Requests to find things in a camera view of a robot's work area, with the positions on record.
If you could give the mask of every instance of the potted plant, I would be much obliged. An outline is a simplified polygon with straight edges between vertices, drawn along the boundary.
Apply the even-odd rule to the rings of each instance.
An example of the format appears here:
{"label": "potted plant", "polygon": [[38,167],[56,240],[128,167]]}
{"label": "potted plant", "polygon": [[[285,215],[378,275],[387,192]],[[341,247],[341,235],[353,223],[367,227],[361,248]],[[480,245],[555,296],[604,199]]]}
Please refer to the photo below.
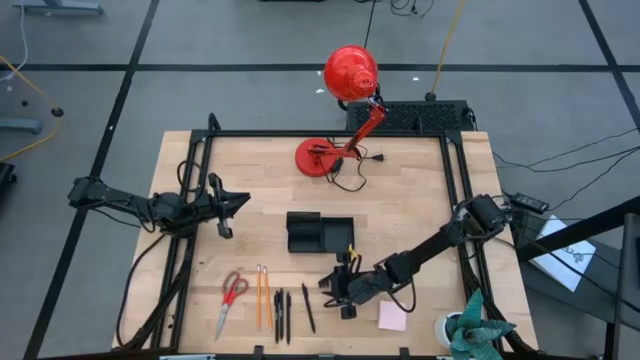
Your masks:
{"label": "potted plant", "polygon": [[508,334],[516,326],[501,320],[482,319],[482,292],[476,290],[464,312],[442,315],[436,320],[438,342],[451,350],[454,360],[501,360],[491,341]]}

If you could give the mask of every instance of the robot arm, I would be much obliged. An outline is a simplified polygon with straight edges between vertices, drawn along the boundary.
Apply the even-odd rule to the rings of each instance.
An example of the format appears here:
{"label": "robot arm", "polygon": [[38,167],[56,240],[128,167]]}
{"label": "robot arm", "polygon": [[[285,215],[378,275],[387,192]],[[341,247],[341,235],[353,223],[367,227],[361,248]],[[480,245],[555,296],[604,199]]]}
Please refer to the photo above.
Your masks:
{"label": "robot arm", "polygon": [[233,231],[227,225],[227,219],[233,218],[251,195],[225,191],[222,180],[214,173],[209,174],[209,184],[213,195],[202,189],[196,193],[193,202],[187,203],[176,193],[153,194],[147,199],[113,189],[99,178],[83,177],[74,181],[68,199],[75,208],[104,206],[133,215],[148,231],[158,226],[160,232],[178,238],[189,236],[199,223],[218,218],[218,233],[225,239],[231,239]]}
{"label": "robot arm", "polygon": [[356,317],[355,305],[362,305],[381,292],[393,294],[407,285],[429,259],[466,241],[487,241],[499,234],[508,219],[489,195],[479,195],[458,205],[449,223],[413,250],[395,253],[376,263],[373,271],[360,272],[360,259],[338,255],[342,265],[319,282],[330,287],[324,294],[332,297],[325,306],[341,307],[343,319]]}

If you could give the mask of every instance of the wooden table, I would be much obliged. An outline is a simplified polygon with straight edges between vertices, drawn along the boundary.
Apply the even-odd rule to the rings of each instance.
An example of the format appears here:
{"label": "wooden table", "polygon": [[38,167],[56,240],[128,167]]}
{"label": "wooden table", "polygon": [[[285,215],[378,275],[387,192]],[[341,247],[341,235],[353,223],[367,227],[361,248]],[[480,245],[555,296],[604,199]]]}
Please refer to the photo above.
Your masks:
{"label": "wooden table", "polygon": [[[176,166],[186,158],[189,136],[189,132],[165,133],[151,192],[179,192]],[[487,134],[464,133],[463,139],[474,193],[499,194]],[[363,270],[393,252],[413,248],[438,231],[451,216],[438,140],[365,139],[362,144],[369,149],[369,156],[384,153],[385,161],[367,160],[363,164],[362,172],[368,183],[356,193],[340,190],[324,178],[309,178],[299,173],[293,154],[302,140],[214,139],[209,171],[223,179],[227,190],[248,191],[252,198],[232,223],[233,239],[220,238],[215,222],[200,225],[180,352],[251,353],[255,345],[264,345],[265,353],[271,354],[390,355],[398,354],[400,347],[409,347],[412,355],[448,353],[436,341],[433,326],[439,315],[459,311],[465,305],[455,249],[428,261],[415,275],[417,308],[408,315],[407,330],[394,332],[377,326],[379,302],[389,300],[386,294],[358,306],[358,317],[353,320],[341,320],[338,309],[323,308],[328,297],[320,293],[317,284],[336,265],[335,255],[289,254],[285,228],[285,214],[291,210],[320,211],[323,216],[352,216],[356,249],[363,255]],[[451,153],[458,194],[462,194],[453,147]],[[345,161],[338,178],[345,186],[355,186],[360,181],[355,176],[356,165],[355,160]],[[508,231],[500,237],[511,241]],[[141,232],[136,257],[156,238],[157,234]],[[164,240],[150,252],[133,276],[121,325],[125,341],[158,300],[168,244],[169,241]],[[495,303],[509,321],[517,324],[525,342],[537,347],[514,250],[493,241],[485,245],[485,251]],[[286,342],[274,343],[267,327],[265,307],[262,329],[256,329],[257,264],[269,269],[272,296],[280,287],[292,294],[289,346]],[[231,307],[222,335],[214,342],[222,303],[221,286],[232,270],[249,280],[250,289]],[[316,334],[309,326],[300,289],[303,282],[309,287]],[[410,287],[403,289],[398,297],[410,305]],[[172,314],[173,310],[168,311],[165,328],[171,326]],[[163,343],[168,344],[169,331],[163,333]]]}

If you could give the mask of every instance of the green plant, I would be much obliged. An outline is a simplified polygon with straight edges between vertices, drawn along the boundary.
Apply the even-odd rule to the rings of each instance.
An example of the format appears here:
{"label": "green plant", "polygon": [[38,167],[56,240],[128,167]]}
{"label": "green plant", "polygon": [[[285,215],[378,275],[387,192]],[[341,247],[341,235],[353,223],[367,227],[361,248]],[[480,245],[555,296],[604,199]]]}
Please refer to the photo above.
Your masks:
{"label": "green plant", "polygon": [[482,320],[482,303],[482,292],[478,289],[460,316],[447,318],[445,331],[451,341],[454,360],[467,360],[470,356],[478,360],[502,359],[491,341],[508,334],[516,326],[501,320]]}

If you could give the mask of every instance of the yellow cable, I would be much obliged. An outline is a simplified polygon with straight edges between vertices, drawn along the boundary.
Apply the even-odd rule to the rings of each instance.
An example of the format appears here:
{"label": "yellow cable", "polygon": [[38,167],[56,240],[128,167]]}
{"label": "yellow cable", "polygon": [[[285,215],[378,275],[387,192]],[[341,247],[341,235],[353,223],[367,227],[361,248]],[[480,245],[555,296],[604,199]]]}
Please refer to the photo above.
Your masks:
{"label": "yellow cable", "polygon": [[[53,109],[59,109],[60,107],[58,106],[58,104],[56,104],[55,101],[53,101],[53,99],[51,97],[49,97],[49,95],[47,95],[44,91],[40,90],[40,88],[38,88],[34,83],[32,83],[29,79],[27,79],[26,76],[22,75],[22,73],[20,73],[20,71],[18,71],[18,69],[16,69],[15,67],[13,67],[13,65],[11,65],[11,63],[9,61],[7,61],[7,59],[4,58],[4,56],[0,56],[0,60],[2,60],[2,62],[4,62],[9,69],[11,69],[13,71],[14,74],[18,75],[18,77],[20,77],[20,79],[22,79],[22,81],[24,81],[25,83],[27,83],[27,85],[31,86],[31,88],[33,88],[38,94],[42,95],[42,97],[45,98],[45,100],[52,106]],[[58,130],[60,129],[60,125],[61,125],[61,121],[58,119],[56,121],[56,126],[53,129],[53,131],[47,135],[46,137],[34,142],[33,144],[27,145],[25,147],[23,147],[22,149],[14,152],[13,154],[9,154],[3,158],[0,158],[0,162],[3,161],[7,161],[11,158],[14,158],[20,154],[22,154],[25,151],[31,150],[34,147],[51,140],[56,133],[58,132]]]}
{"label": "yellow cable", "polygon": [[447,53],[447,47],[449,47],[449,41],[451,41],[451,36],[458,25],[458,21],[460,20],[460,14],[462,14],[462,8],[466,3],[466,0],[460,0],[458,2],[458,8],[456,9],[456,15],[453,17],[453,21],[451,22],[451,26],[449,26],[449,32],[447,33],[447,37],[444,40],[444,45],[442,46],[442,53],[440,54],[440,62],[438,63],[438,69],[436,70],[436,79],[433,81],[433,86],[431,87],[431,93],[436,93],[436,87],[438,86],[438,82],[440,81],[440,72],[442,69],[442,64],[444,63],[444,55]]}

